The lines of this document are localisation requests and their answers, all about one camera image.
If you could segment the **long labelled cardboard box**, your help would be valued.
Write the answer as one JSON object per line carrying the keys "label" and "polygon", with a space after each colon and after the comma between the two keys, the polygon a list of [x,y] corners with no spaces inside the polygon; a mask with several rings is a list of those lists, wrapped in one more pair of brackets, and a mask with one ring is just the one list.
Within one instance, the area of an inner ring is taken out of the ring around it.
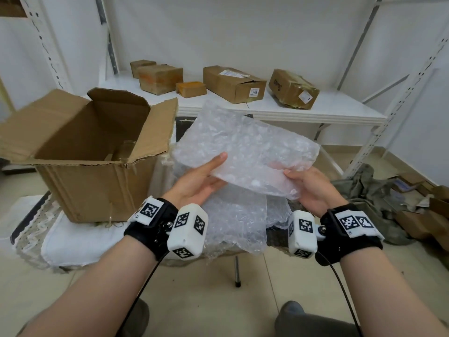
{"label": "long labelled cardboard box", "polygon": [[246,72],[222,66],[203,68],[206,88],[232,104],[262,100],[267,80]]}

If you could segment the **clear bubble wrap sheet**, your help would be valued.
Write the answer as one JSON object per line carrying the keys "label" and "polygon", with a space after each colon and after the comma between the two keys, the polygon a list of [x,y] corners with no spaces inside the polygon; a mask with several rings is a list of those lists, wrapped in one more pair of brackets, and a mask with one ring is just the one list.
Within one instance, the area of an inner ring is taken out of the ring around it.
{"label": "clear bubble wrap sheet", "polygon": [[213,176],[256,193],[293,200],[300,197],[299,187],[283,171],[309,169],[320,145],[206,101],[172,156],[179,164],[197,168],[222,152],[227,153],[227,160]]}

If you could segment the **olive green cloth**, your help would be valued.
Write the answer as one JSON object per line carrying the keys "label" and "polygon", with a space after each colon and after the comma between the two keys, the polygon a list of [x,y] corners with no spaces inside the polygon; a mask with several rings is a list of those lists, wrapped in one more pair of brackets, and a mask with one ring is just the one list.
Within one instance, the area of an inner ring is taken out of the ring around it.
{"label": "olive green cloth", "polygon": [[374,169],[362,164],[349,179],[331,181],[333,186],[350,203],[364,211],[384,236],[385,243],[408,246],[416,242],[396,221],[400,211],[408,211],[404,199],[394,195],[391,180],[377,180]]}

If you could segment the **beige patterned mat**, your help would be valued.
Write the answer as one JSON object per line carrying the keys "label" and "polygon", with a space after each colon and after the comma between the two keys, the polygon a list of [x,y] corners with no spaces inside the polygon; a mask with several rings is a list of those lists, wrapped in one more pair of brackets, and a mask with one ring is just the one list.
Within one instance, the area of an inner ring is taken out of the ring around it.
{"label": "beige patterned mat", "polygon": [[56,274],[67,274],[66,267],[51,266],[44,260],[41,249],[48,232],[62,210],[50,191],[42,195],[10,236],[14,252],[29,266]]}

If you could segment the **small brown cardboard box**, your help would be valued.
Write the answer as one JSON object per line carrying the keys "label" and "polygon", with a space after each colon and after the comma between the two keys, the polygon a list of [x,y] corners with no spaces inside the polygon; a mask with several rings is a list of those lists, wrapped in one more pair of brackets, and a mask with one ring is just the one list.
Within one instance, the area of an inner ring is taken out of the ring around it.
{"label": "small brown cardboard box", "polygon": [[134,79],[138,79],[138,68],[139,67],[145,67],[145,66],[154,66],[157,62],[155,61],[149,61],[149,60],[138,60],[138,61],[132,61],[130,62],[130,67],[132,71],[132,77]]}

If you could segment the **flattened cardboard pieces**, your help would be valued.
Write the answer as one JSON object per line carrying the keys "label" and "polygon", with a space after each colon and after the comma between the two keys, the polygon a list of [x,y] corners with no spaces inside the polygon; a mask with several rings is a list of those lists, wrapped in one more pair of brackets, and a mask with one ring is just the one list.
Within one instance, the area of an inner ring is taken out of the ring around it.
{"label": "flattened cardboard pieces", "polygon": [[449,271],[449,186],[435,186],[416,172],[389,180],[397,194],[416,191],[423,196],[417,204],[398,211],[395,220],[409,237],[428,244]]}

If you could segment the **white metal shelf rack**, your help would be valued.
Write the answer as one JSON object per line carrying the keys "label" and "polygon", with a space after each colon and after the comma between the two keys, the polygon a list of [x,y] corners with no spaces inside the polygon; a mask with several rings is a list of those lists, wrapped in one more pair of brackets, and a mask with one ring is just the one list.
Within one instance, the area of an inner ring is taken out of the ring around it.
{"label": "white metal shelf rack", "polygon": [[144,98],[151,106],[175,98],[178,101],[177,116],[180,121],[189,120],[192,122],[198,116],[204,103],[212,101],[228,111],[252,114],[259,120],[280,123],[319,124],[319,128],[316,131],[316,139],[318,139],[321,131],[333,124],[371,126],[369,139],[361,146],[345,170],[341,169],[324,147],[321,148],[321,154],[333,165],[334,170],[341,177],[345,178],[353,176],[365,162],[398,114],[404,115],[401,126],[405,124],[412,107],[431,78],[431,73],[434,71],[440,57],[443,53],[449,52],[449,24],[447,24],[438,41],[432,46],[432,50],[427,51],[425,61],[420,65],[420,69],[416,68],[406,76],[387,84],[362,102],[341,92],[341,86],[338,86],[338,90],[321,90],[311,110],[304,110],[290,108],[281,104],[269,89],[265,91],[265,95],[261,100],[236,105],[231,104],[210,90],[207,90],[206,95],[187,99],[175,91],[162,95],[145,92],[138,86],[137,79],[133,79],[129,73],[117,71],[108,22],[102,22],[101,29],[105,38],[106,48],[105,62],[99,66],[99,86],[109,86],[114,91],[118,90],[138,95]]}

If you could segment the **person's leg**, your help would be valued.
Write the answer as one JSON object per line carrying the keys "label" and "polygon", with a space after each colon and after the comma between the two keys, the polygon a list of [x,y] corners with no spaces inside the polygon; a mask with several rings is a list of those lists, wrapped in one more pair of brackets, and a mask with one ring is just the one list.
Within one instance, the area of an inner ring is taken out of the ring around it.
{"label": "person's leg", "polygon": [[275,320],[275,337],[360,337],[356,325],[306,313],[296,301],[287,301]]}
{"label": "person's leg", "polygon": [[149,323],[149,306],[138,299],[123,328],[115,337],[142,337]]}

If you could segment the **person's left forearm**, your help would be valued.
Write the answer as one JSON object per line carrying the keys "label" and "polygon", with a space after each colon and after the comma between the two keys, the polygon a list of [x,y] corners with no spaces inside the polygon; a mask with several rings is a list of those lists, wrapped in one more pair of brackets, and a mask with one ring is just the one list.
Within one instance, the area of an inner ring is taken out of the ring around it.
{"label": "person's left forearm", "polygon": [[144,244],[123,237],[17,337],[115,337],[156,263]]}

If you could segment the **person's right leg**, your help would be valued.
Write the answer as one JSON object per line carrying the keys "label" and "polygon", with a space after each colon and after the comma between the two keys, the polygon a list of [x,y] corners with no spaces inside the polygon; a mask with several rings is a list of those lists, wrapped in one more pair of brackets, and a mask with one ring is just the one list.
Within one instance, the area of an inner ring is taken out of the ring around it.
{"label": "person's right leg", "polygon": [[275,337],[360,337],[356,325],[306,313],[296,301],[287,301],[275,320]]}

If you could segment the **cardboard box with orange stain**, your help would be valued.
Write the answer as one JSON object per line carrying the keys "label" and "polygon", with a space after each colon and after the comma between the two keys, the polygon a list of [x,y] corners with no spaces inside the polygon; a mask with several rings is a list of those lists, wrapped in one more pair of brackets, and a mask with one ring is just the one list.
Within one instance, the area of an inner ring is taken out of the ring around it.
{"label": "cardboard box with orange stain", "polygon": [[184,69],[167,64],[141,66],[137,74],[141,90],[154,95],[173,92],[184,81]]}

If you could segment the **person's left hand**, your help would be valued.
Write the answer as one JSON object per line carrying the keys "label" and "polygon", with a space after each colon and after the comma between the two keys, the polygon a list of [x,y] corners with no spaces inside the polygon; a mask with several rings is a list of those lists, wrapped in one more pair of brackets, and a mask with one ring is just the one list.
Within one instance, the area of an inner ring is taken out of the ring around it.
{"label": "person's left hand", "polygon": [[213,193],[227,185],[226,181],[213,176],[212,173],[210,176],[189,176],[188,172],[162,196],[177,209],[188,204],[201,206]]}

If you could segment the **person's right forearm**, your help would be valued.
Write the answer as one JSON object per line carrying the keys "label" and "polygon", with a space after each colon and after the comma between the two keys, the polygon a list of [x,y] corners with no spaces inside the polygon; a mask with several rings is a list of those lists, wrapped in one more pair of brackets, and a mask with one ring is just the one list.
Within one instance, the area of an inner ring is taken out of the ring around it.
{"label": "person's right forearm", "polygon": [[364,337],[449,337],[383,250],[354,251],[340,266]]}

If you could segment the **crumpled clear bubble wrap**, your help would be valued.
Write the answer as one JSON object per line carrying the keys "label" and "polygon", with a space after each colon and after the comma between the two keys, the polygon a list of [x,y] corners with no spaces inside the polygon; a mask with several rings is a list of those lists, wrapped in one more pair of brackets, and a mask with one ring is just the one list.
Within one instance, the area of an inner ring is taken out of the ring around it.
{"label": "crumpled clear bubble wrap", "polygon": [[228,184],[201,206],[209,217],[200,259],[239,253],[261,254],[268,246],[268,228],[287,228],[292,214],[288,200]]}

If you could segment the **large open cardboard box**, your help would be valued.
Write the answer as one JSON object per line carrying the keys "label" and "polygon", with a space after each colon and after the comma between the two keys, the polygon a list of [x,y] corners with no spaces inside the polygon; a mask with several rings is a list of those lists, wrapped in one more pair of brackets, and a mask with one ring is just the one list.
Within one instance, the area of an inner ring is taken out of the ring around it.
{"label": "large open cardboard box", "polygon": [[[0,123],[0,158],[34,166],[70,221],[126,221],[169,150],[178,101],[150,106],[104,88],[87,95],[55,89],[11,115]],[[136,141],[128,162],[114,161],[125,140]]]}

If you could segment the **white cloth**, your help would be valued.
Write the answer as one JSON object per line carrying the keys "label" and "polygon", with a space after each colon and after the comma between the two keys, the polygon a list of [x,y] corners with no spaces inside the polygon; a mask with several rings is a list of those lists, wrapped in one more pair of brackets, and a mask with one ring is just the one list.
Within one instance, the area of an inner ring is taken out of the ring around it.
{"label": "white cloth", "polygon": [[43,240],[41,255],[53,267],[93,264],[123,238],[129,224],[73,223],[60,212]]}

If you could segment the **clear glass jar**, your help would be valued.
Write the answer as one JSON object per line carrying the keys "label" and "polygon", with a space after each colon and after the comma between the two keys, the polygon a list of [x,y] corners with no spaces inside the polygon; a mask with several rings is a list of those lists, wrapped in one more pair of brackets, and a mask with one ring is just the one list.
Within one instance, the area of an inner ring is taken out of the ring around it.
{"label": "clear glass jar", "polygon": [[136,141],[125,140],[123,143],[115,150],[113,154],[113,160],[122,163],[127,163],[128,159],[135,147]]}

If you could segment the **person's right hand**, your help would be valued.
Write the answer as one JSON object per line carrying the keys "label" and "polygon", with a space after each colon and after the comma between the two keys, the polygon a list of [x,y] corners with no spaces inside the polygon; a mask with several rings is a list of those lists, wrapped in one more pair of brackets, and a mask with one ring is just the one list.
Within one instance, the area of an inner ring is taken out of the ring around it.
{"label": "person's right hand", "polygon": [[300,186],[299,202],[314,216],[321,218],[329,209],[348,204],[330,180],[318,169],[308,169],[307,180]]}

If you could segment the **small orange flat box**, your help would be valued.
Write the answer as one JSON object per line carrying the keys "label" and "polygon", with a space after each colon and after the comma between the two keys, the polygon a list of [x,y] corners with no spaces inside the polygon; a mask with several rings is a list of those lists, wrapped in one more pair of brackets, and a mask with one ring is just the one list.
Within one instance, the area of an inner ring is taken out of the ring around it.
{"label": "small orange flat box", "polygon": [[207,94],[206,85],[199,81],[176,83],[176,92],[183,98],[192,98]]}

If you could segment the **dented taped cardboard box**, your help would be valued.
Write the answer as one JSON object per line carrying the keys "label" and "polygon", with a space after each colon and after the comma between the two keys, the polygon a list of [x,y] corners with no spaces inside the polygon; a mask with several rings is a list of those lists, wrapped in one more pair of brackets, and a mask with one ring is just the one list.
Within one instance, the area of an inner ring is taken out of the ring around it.
{"label": "dented taped cardboard box", "polygon": [[302,76],[288,70],[274,69],[269,88],[286,107],[311,110],[320,90]]}

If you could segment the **person's left leg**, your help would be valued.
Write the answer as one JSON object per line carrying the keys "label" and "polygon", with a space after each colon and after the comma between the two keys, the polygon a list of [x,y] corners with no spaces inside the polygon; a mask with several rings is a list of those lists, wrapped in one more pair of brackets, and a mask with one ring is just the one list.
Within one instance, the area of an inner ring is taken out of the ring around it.
{"label": "person's left leg", "polygon": [[138,299],[123,328],[115,337],[142,337],[149,323],[149,306]]}

